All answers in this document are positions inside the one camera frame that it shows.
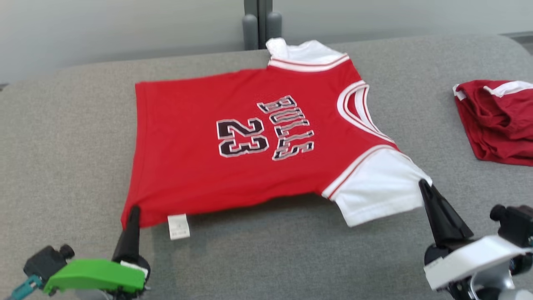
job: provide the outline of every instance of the white tag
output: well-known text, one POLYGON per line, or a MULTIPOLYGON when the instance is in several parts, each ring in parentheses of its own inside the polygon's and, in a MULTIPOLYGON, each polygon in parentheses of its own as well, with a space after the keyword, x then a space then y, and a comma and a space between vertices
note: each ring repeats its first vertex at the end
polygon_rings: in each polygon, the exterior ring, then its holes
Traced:
POLYGON ((171 240, 178 240, 191 236, 189 223, 187 223, 187 216, 185 214, 168 216, 168 230, 170 231, 171 240))
POLYGON ((143 268, 143 267, 139 267, 137 265, 134 265, 134 264, 130 264, 128 262, 125 262, 125 261, 121 261, 120 262, 121 265, 125 266, 125 267, 128 267, 128 268, 132 268, 132 269, 136 269, 136 270, 141 270, 143 273, 144 273, 144 279, 146 279, 146 277, 148 277, 148 270, 143 268))
POLYGON ((458 91, 457 90, 458 86, 459 86, 458 84, 454 85, 454 96, 457 97, 459 101, 463 101, 466 98, 466 94, 463 91, 458 91))

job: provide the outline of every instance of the bulls jersey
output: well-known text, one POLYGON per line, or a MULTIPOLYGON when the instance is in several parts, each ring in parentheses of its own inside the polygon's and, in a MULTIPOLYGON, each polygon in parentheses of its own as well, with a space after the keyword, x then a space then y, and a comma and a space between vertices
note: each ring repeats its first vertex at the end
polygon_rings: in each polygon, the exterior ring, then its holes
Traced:
POLYGON ((135 86, 123 225, 132 206, 146 227, 311 192, 349 226, 422 205, 418 181, 431 180, 372 122, 350 58, 317 41, 267 46, 265 69, 135 86))

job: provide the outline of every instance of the gray cushion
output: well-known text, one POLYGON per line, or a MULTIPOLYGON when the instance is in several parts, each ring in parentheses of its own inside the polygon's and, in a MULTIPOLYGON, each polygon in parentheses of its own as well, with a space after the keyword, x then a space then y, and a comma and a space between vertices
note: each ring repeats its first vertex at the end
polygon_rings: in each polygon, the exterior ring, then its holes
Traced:
MULTIPOLYGON (((370 84, 378 127, 432 176, 477 236, 496 233, 494 204, 532 204, 533 169, 476 160, 451 92, 473 79, 533 82, 533 60, 520 45, 465 35, 331 47, 347 52, 370 84)), ((268 59, 251 51, 110 62, 0 92, 0 296, 25 279, 24 262, 47 244, 68 243, 79 258, 111 257, 130 183, 135 82, 262 68, 268 59)), ((189 220, 186 240, 170 241, 164 224, 141 232, 150 299, 450 299, 425 281, 432 235, 422 209, 348 228, 334 203, 302 196, 189 220)), ((532 279, 533 272, 515 282, 532 279)))

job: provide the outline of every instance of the jersey neckline trim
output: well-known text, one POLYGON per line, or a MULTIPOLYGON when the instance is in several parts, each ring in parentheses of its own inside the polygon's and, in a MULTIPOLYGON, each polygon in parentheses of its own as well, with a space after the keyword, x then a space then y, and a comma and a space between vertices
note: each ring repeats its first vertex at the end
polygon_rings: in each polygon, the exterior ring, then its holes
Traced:
POLYGON ((368 93, 368 88, 369 85, 366 84, 363 80, 360 80, 347 86, 344 91, 341 92, 337 99, 337 110, 342 118, 344 118, 357 128, 371 135, 375 135, 379 138, 382 138, 388 142, 394 143, 391 138, 389 138, 387 135, 377 129, 376 125, 374 125, 372 119, 370 118, 370 114, 368 113, 368 108, 366 105, 366 95, 368 93), (356 94, 356 110, 358 111, 358 114, 362 117, 362 119, 352 114, 348 109, 350 96, 354 93, 356 94))

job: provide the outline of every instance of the jersey hem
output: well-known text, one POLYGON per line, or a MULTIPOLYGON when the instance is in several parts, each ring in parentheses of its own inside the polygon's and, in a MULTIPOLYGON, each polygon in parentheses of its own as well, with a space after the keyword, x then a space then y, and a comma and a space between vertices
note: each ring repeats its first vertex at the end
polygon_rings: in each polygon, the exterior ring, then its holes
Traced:
POLYGON ((148 102, 146 99, 146 91, 142 83, 135 85, 135 94, 137 96, 137 138, 135 142, 135 153, 133 155, 132 175, 130 179, 130 190, 126 199, 126 207, 121 217, 122 227, 126 228, 127 218, 130 214, 131 206, 128 206, 130 201, 133 201, 138 195, 139 185, 141 183, 144 171, 144 158, 146 156, 146 135, 147 135, 147 113, 148 102))

